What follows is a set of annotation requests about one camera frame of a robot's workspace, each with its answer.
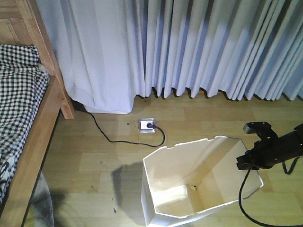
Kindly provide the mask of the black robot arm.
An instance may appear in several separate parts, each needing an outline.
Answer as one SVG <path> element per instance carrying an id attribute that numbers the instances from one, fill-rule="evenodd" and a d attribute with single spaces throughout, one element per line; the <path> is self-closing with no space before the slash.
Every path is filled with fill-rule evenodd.
<path id="1" fill-rule="evenodd" d="M 255 133 L 260 137 L 254 147 L 237 157 L 239 170 L 270 169 L 274 165 L 303 155 L 303 125 L 279 137 L 268 122 L 248 122 L 243 130 L 246 134 Z"/>

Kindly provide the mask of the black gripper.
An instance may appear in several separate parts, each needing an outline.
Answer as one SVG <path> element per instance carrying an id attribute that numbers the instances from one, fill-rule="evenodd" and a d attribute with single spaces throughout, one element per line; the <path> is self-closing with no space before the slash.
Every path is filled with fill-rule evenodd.
<path id="1" fill-rule="evenodd" d="M 274 165 L 284 162 L 282 144 L 282 137 L 266 136 L 256 141 L 252 149 L 236 158 L 238 170 L 270 169 Z"/>

